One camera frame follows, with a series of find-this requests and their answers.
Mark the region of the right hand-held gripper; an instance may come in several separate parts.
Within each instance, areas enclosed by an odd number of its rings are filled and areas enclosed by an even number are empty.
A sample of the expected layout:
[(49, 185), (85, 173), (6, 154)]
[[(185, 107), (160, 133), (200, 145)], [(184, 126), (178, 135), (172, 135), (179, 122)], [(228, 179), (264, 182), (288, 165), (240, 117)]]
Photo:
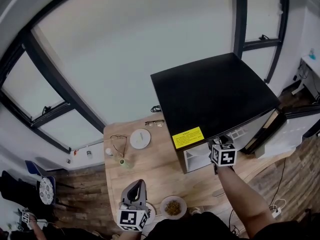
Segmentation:
[(214, 166), (214, 174), (218, 174), (218, 167), (229, 167), (234, 171), (233, 166), (237, 161), (237, 149), (234, 146), (233, 140), (222, 135), (208, 142), (210, 154), (208, 155), (210, 162)]

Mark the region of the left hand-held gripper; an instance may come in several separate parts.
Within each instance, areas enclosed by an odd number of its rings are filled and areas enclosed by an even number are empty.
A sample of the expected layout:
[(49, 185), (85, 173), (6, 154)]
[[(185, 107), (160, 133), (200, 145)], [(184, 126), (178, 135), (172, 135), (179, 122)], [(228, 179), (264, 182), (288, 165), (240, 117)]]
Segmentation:
[[(121, 202), (117, 210), (116, 224), (124, 231), (142, 232), (151, 209), (146, 205), (147, 190), (143, 179), (130, 183), (121, 193)], [(127, 204), (140, 204), (142, 207)]]

